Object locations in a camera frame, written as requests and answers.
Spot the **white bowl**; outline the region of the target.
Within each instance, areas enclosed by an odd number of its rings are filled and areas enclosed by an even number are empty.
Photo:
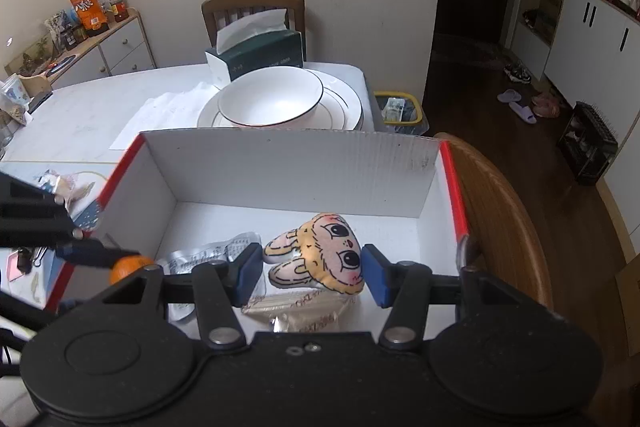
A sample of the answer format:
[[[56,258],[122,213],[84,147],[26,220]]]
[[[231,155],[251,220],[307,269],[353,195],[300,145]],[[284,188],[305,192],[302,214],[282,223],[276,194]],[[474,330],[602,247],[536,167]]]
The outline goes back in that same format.
[[[322,81],[309,70],[272,66],[247,72],[219,93],[224,118],[241,127],[273,127],[302,117],[323,96]]]

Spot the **wooden dining chair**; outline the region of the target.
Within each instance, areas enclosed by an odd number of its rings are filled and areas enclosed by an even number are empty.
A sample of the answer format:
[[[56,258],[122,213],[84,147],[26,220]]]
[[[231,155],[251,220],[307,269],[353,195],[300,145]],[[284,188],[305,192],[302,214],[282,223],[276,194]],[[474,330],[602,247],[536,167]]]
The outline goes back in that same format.
[[[216,46],[218,31],[247,15],[285,9],[284,24],[302,35],[303,58],[307,57],[305,0],[205,0],[201,5],[209,42]]]

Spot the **orange tangerine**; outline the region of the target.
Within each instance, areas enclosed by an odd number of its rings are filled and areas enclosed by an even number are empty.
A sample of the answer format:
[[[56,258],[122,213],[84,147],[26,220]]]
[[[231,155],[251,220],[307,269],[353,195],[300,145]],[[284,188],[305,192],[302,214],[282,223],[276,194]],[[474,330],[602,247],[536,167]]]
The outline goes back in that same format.
[[[117,284],[119,281],[129,277],[130,274],[153,263],[154,261],[152,259],[141,255],[120,258],[115,262],[114,267],[110,271],[110,277],[108,278],[110,284]]]

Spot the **stacked white plates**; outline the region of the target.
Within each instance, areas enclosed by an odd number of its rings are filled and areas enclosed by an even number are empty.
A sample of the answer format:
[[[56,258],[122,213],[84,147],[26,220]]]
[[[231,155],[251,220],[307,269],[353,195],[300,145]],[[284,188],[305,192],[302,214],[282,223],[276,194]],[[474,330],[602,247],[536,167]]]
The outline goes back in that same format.
[[[255,129],[321,129],[355,130],[362,116],[360,98],[354,89],[336,77],[317,69],[306,69],[316,75],[323,84],[323,96],[314,110],[286,124],[273,127],[241,127],[221,115],[217,93],[203,108],[198,117],[200,128],[255,128]]]

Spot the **red lid sauce jar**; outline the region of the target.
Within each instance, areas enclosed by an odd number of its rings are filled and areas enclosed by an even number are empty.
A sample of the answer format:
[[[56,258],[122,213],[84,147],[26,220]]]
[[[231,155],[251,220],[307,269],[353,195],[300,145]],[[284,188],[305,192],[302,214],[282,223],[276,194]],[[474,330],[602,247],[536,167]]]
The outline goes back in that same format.
[[[119,23],[126,20],[129,17],[128,6],[126,0],[108,0],[111,5],[111,12],[114,16],[114,21]]]

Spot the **brown foil packet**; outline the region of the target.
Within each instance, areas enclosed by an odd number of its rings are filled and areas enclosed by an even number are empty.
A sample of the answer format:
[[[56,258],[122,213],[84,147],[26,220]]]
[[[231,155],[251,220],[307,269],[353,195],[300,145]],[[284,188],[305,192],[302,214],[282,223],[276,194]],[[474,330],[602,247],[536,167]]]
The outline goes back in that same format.
[[[241,311],[273,333],[333,333],[356,303],[357,296],[308,289],[254,297]]]

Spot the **bagged cartoon snack cake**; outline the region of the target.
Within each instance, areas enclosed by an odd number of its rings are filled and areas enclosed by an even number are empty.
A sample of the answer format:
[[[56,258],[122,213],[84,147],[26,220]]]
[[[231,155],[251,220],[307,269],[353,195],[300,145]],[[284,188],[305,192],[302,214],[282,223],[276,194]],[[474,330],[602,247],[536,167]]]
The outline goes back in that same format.
[[[53,194],[69,213],[73,213],[96,187],[96,180],[90,172],[61,174],[47,170],[38,176],[37,186]]]

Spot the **cartoon face plush toy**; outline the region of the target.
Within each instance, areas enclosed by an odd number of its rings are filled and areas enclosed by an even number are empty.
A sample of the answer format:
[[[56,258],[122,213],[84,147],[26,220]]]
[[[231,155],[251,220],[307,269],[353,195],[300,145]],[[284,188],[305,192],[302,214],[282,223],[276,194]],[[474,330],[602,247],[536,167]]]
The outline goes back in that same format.
[[[277,288],[311,287],[341,295],[363,290],[361,248],[347,221],[337,213],[319,213],[280,234],[262,250]]]

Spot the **green white tissue box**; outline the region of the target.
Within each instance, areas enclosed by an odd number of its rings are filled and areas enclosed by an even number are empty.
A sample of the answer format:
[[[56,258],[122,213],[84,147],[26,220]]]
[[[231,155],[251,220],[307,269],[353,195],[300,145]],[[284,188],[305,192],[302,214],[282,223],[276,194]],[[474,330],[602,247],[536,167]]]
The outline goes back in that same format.
[[[205,50],[213,84],[221,89],[248,72],[272,66],[302,67],[303,35],[288,28],[286,9],[243,16],[218,31]]]

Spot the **yellow rim trash bin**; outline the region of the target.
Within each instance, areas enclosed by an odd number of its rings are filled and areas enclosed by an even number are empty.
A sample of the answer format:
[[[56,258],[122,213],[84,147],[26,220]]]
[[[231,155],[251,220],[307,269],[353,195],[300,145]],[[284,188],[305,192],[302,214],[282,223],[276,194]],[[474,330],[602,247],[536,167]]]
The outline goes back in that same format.
[[[375,91],[374,96],[387,131],[408,135],[427,134],[430,124],[424,116],[421,104],[413,95],[396,91]]]

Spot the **white wooden sideboard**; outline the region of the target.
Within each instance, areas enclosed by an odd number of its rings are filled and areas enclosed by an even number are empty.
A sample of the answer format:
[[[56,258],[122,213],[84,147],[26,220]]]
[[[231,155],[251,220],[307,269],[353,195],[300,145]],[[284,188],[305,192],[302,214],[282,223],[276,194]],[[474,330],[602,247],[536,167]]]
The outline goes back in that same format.
[[[112,23],[108,31],[87,38],[63,53],[46,79],[53,90],[58,90],[155,67],[142,17],[137,10],[130,9],[126,20]]]

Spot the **white paper napkins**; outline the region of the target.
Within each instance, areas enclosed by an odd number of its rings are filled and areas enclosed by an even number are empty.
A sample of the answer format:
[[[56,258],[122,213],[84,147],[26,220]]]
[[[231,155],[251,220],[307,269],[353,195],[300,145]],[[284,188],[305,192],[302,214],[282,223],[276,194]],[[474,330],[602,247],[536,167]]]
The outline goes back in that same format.
[[[128,120],[110,150],[127,150],[141,132],[195,128],[201,111],[218,92],[213,84],[200,82],[189,91],[149,98]]]

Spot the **orange snack bag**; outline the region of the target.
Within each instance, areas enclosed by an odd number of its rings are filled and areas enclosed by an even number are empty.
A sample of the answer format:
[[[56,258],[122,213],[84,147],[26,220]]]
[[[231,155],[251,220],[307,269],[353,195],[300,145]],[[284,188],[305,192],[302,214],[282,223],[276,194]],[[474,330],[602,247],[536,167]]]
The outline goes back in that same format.
[[[70,0],[70,4],[89,37],[108,31],[107,17],[98,0]]]

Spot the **red cardboard box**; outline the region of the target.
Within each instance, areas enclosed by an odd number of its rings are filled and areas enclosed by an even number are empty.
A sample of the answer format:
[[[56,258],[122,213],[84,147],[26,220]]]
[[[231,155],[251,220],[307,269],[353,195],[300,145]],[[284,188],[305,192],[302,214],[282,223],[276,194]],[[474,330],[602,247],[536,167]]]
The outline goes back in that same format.
[[[320,212],[343,216],[390,261],[457,273],[463,208],[446,147],[417,136],[180,129],[134,141],[100,196],[94,236],[160,258],[253,232],[263,241]]]

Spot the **white cabinet with shelves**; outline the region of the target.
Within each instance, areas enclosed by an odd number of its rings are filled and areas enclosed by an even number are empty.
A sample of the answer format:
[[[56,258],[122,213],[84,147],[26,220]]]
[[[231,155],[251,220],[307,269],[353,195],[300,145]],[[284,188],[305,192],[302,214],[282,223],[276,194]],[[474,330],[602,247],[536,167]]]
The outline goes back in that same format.
[[[625,143],[639,120],[639,0],[518,0],[512,52]]]

